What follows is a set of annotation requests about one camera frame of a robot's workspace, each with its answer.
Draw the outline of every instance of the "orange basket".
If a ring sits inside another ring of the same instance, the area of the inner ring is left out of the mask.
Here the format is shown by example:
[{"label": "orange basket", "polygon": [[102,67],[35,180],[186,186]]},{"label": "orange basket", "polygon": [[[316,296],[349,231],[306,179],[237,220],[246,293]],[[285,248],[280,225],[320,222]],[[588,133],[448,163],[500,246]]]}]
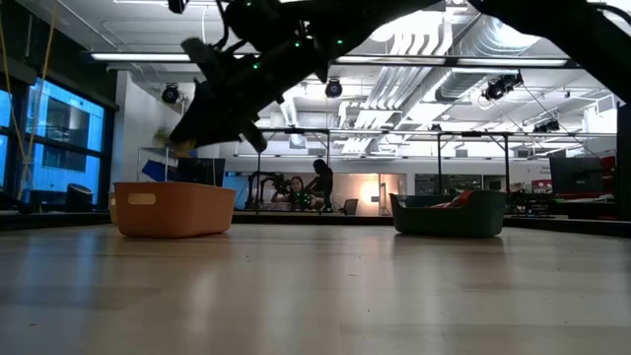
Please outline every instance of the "orange basket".
[{"label": "orange basket", "polygon": [[236,192],[199,183],[118,182],[114,193],[123,235],[186,238],[228,231]]}]

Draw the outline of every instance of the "white wall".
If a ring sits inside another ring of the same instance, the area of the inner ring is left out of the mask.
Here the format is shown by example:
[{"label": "white wall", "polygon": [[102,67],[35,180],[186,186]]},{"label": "white wall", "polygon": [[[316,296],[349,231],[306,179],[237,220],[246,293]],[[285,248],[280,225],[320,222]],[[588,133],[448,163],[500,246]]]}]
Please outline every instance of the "white wall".
[{"label": "white wall", "polygon": [[[140,88],[127,72],[118,72],[116,104],[120,110],[114,117],[111,183],[135,181],[138,148],[154,146],[156,131],[163,126],[173,129],[180,115]],[[148,157],[143,154],[141,168]]]}]

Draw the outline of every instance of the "rope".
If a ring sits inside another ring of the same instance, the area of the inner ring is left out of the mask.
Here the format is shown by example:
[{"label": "rope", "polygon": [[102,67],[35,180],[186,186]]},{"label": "rope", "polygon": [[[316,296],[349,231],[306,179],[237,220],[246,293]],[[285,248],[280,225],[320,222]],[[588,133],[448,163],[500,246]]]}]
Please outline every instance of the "rope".
[{"label": "rope", "polygon": [[[57,14],[59,10],[59,3],[55,1],[55,7],[52,10],[52,19],[50,20],[50,32],[48,33],[48,44],[46,46],[46,54],[43,60],[43,68],[41,70],[41,85],[39,86],[39,92],[37,93],[37,100],[35,101],[35,113],[33,115],[33,125],[31,126],[31,139],[29,140],[29,151],[24,159],[24,167],[22,169],[22,175],[20,178],[20,192],[18,193],[18,199],[22,199],[24,193],[24,182],[27,177],[27,171],[29,170],[29,164],[31,163],[31,157],[33,154],[33,143],[36,135],[37,121],[39,120],[39,105],[41,103],[41,95],[43,94],[43,85],[46,81],[46,74],[48,72],[48,59],[50,58],[50,49],[52,45],[52,37],[55,33],[55,23],[57,22]],[[33,188],[33,174],[29,174],[29,185]]]},{"label": "rope", "polygon": [[[13,101],[11,100],[11,77],[9,76],[9,60],[7,55],[7,46],[4,39],[4,28],[2,26],[2,17],[0,16],[0,45],[2,45],[2,63],[4,64],[4,79],[7,83],[7,94],[9,94],[9,112],[11,114],[11,121],[13,122],[13,127],[16,131],[16,136],[18,136],[18,147],[20,148],[20,155],[22,160],[26,160],[26,153],[24,151],[24,144],[22,134],[20,134],[20,126],[18,125],[18,120],[16,118],[16,113],[13,111]],[[26,167],[25,174],[30,175],[31,171]]]}]

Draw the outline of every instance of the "light wood floor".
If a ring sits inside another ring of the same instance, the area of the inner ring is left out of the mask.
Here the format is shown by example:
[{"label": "light wood floor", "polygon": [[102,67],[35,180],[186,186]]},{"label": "light wood floor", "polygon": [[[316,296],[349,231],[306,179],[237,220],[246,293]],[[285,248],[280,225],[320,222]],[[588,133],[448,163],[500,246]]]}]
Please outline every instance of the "light wood floor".
[{"label": "light wood floor", "polygon": [[629,354],[631,239],[0,234],[0,354]]}]

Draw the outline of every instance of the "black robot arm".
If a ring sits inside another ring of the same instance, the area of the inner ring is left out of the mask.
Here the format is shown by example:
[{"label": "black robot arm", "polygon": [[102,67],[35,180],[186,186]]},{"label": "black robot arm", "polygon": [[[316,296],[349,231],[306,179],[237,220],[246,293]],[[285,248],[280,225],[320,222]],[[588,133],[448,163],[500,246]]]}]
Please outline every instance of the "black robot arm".
[{"label": "black robot arm", "polygon": [[[170,136],[195,146],[239,140],[258,152],[267,142],[258,112],[315,73],[322,82],[331,62],[364,42],[381,25],[441,0],[232,0],[224,21],[260,55],[236,57],[198,38],[182,43],[207,81]],[[631,38],[587,0],[470,0],[525,34],[550,39],[626,103],[631,103]]]}]

